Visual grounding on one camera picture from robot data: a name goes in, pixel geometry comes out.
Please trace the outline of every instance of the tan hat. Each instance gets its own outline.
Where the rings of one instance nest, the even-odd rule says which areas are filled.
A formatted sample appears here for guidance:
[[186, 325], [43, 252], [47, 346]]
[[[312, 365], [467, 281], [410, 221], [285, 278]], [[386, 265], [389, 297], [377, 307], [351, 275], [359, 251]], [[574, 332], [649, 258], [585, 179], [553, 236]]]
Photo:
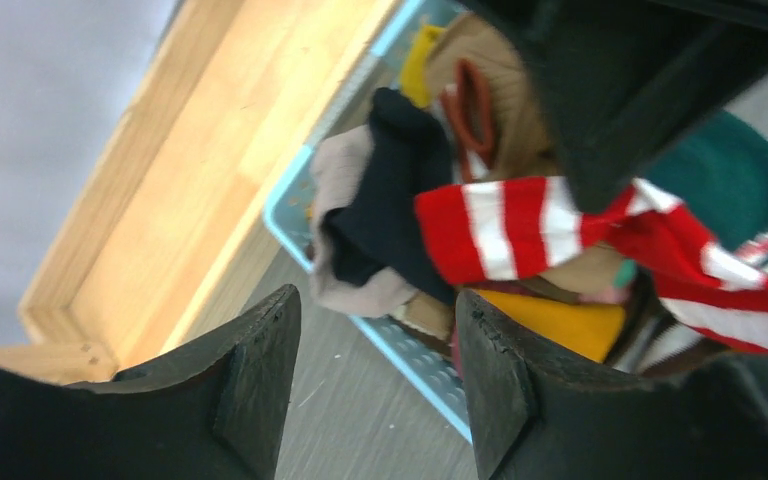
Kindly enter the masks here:
[[494, 169], [485, 180], [557, 175], [552, 142], [522, 61], [505, 37], [472, 13], [458, 16], [437, 39], [425, 63], [432, 98], [455, 82], [455, 66], [469, 60], [487, 79], [497, 141]]

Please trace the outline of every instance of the white wall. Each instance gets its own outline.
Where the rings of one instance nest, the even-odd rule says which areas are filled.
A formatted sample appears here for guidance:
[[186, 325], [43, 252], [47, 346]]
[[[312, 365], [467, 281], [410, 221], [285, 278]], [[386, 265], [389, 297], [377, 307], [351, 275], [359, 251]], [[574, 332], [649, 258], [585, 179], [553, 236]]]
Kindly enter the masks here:
[[176, 0], [0, 0], [0, 345]]

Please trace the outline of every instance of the light blue plastic basket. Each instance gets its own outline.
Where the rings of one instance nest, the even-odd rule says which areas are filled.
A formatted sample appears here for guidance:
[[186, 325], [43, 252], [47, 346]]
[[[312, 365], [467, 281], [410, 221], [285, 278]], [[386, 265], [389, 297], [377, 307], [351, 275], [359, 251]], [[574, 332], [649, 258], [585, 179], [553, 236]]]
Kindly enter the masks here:
[[[304, 254], [310, 242], [310, 229], [305, 209], [313, 198], [313, 182], [308, 164], [315, 146], [331, 130], [336, 116], [349, 101], [347, 93], [357, 84], [367, 80], [375, 69], [384, 65], [398, 71], [403, 63], [414, 34], [422, 22], [446, 25], [457, 15], [458, 8], [445, 0], [407, 0], [388, 22], [376, 41], [370, 46], [365, 58], [349, 76], [347, 84], [337, 93], [337, 98], [323, 120], [314, 127], [311, 138], [299, 150], [296, 158], [272, 190], [264, 207], [266, 227], [284, 246], [290, 255], [306, 271], [311, 262]], [[381, 353], [419, 390], [419, 392], [449, 421], [470, 443], [472, 437], [466, 411], [466, 398], [457, 372], [451, 363], [422, 343], [404, 333], [398, 324], [387, 318], [369, 319], [349, 317]]]

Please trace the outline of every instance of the green fabric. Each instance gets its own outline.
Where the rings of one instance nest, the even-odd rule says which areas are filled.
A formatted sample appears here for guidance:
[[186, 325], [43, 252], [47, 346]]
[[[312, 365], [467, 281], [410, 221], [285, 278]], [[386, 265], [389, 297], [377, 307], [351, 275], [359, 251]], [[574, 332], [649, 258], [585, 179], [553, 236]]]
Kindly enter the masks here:
[[768, 141], [730, 113], [714, 116], [644, 177], [681, 197], [729, 251], [768, 231]]
[[620, 266], [620, 270], [617, 272], [616, 278], [614, 278], [614, 287], [615, 288], [625, 288], [627, 287], [632, 280], [634, 280], [634, 277], [637, 275], [637, 263], [634, 262], [634, 260], [631, 260], [630, 258], [626, 258], [623, 260], [622, 265]]

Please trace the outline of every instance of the black fabric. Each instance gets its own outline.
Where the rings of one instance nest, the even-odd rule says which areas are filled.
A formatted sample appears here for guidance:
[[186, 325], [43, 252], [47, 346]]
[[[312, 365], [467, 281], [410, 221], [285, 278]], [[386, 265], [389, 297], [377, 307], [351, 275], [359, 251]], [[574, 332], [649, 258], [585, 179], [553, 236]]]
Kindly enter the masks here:
[[428, 257], [413, 198], [452, 183], [452, 151], [440, 123], [401, 93], [379, 88], [368, 119], [373, 150], [352, 203], [329, 213], [334, 277], [363, 285], [389, 266], [446, 304], [454, 290]]

